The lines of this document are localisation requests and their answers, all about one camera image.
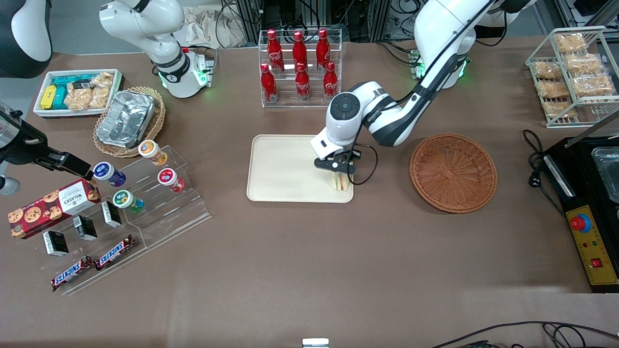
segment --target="red bottle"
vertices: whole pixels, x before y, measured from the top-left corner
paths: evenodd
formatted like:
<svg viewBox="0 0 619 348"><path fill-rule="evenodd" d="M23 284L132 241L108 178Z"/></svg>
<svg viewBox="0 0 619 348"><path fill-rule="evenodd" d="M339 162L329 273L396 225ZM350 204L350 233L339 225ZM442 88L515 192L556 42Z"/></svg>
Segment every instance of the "red bottle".
<svg viewBox="0 0 619 348"><path fill-rule="evenodd" d="M275 77L269 71L269 65L267 63L260 64L260 70L262 71L260 82L262 84L262 90L264 91L264 99L269 103L275 103L279 99L277 95L277 86L275 86Z"/></svg>
<svg viewBox="0 0 619 348"><path fill-rule="evenodd" d="M271 67L273 71L284 72L284 55L282 54L282 46L277 41L275 35L275 29L267 30L267 38L269 38L269 44L267 50L269 51L269 61L271 61Z"/></svg>
<svg viewBox="0 0 619 348"><path fill-rule="evenodd" d="M327 63L331 61L331 46L327 40L327 29L318 30L318 44L316 45L316 69L321 74L327 68Z"/></svg>
<svg viewBox="0 0 619 348"><path fill-rule="evenodd" d="M337 74L335 73L335 63L327 62L327 72L322 79L324 86L324 99L329 102L337 93Z"/></svg>
<svg viewBox="0 0 619 348"><path fill-rule="evenodd" d="M308 50L303 43L303 33L297 30L294 34L295 44L292 46L292 57L295 59L295 67L297 63L303 63L307 67L308 65Z"/></svg>
<svg viewBox="0 0 619 348"><path fill-rule="evenodd" d="M300 102L307 102L310 99L310 77L307 73L305 63L297 63L297 94Z"/></svg>

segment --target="beige tray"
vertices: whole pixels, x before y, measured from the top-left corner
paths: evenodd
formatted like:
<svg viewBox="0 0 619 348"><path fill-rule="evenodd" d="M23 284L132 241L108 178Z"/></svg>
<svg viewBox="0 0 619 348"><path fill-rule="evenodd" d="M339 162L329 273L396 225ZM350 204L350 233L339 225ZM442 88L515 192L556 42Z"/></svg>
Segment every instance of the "beige tray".
<svg viewBox="0 0 619 348"><path fill-rule="evenodd" d="M333 172L314 167L314 136L261 134L251 144L247 197L259 202L348 203L348 191L332 187Z"/></svg>

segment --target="table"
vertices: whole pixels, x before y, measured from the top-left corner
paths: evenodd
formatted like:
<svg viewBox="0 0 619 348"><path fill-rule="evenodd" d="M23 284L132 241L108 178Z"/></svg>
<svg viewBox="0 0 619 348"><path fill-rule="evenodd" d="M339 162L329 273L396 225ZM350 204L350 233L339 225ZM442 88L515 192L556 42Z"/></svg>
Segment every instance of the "table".
<svg viewBox="0 0 619 348"><path fill-rule="evenodd" d="M125 87L163 95L157 141L189 162L188 175L212 218L73 295L51 293L39 271L37 238L0 235L0 342L11 347L298 347L304 337L332 346L430 347L491 324L558 320L615 332L618 295L589 294L570 232L527 185L533 129L550 147L579 131L547 130L524 60L541 37L475 45L465 76L436 101L410 138L379 148L380 163L348 204L252 202L245 194L258 134L316 134L324 110L264 110L256 49L223 50L212 88L173 98L144 54L55 55L50 70L116 68ZM399 98L413 86L407 66L375 44L347 43L343 87L377 80ZM50 146L117 167L100 153L95 119L28 121ZM481 144L498 171L495 197L480 211L438 211L415 191L409 157L427 136L458 133ZM366 131L361 142L371 143ZM362 161L359 176L373 161ZM9 212L73 177L11 167L21 192ZM587 336L588 344L604 344ZM538 326L479 336L548 345Z"/></svg>

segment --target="white tray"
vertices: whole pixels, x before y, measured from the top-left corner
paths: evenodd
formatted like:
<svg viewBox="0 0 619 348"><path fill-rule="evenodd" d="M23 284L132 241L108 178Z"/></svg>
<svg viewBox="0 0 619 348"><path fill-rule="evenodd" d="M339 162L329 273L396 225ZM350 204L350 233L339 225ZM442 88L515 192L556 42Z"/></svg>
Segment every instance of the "white tray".
<svg viewBox="0 0 619 348"><path fill-rule="evenodd" d="M32 111L37 115L43 118L78 118L78 117L92 117L96 115L100 115L105 111L105 108L102 109L87 109L87 110L44 110L41 107L41 99L43 98L43 92L45 89L51 85L51 82L55 77L59 76L71 76L71 75L83 75L83 74L99 74L102 71L109 72L114 75L114 80L112 81L112 87L110 88L110 96L108 97L108 102L105 105L107 108L112 99L114 99L114 94L118 92L120 88L120 82L123 79L123 74L117 69L94 69L94 70L65 70L65 71L50 71L45 74L45 78L43 79L43 83L41 85L41 90L39 90L39 94L37 97L37 101L35 102L35 106L32 108Z"/></svg>
<svg viewBox="0 0 619 348"><path fill-rule="evenodd" d="M251 144L247 197L259 202L348 203L348 191L332 186L333 172L314 167L314 136L261 134Z"/></svg>

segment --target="round wicker basket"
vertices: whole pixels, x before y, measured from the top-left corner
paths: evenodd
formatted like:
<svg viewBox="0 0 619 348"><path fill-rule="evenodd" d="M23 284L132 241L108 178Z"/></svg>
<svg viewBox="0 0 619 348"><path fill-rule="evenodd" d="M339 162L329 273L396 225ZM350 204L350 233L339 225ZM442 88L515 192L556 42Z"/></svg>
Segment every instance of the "round wicker basket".
<svg viewBox="0 0 619 348"><path fill-rule="evenodd" d="M143 140L154 140L155 136L157 136L159 131L161 131L161 128L163 127L163 120L165 119L165 105L163 104L163 99L161 98L161 95L159 94L159 92L149 87L131 87L127 90L131 92L147 94L155 99L155 113L150 119L150 123L146 128L146 132L144 132L145 136L143 138ZM101 117L99 117L99 120L97 120L97 124L95 125L95 131L92 135L95 140L95 145L97 146L97 149L101 150L101 152L103 152L104 154L112 155L114 157L119 157L122 159L128 159L137 156L137 147L135 149L125 149L124 147L120 146L104 144L100 142L99 139L97 139L97 128L99 127L99 124L101 124L107 113L108 110L106 109L101 114Z"/></svg>
<svg viewBox="0 0 619 348"><path fill-rule="evenodd" d="M419 194L446 212L476 211L496 191L496 167L488 153L457 134L424 139L410 157L409 173Z"/></svg>

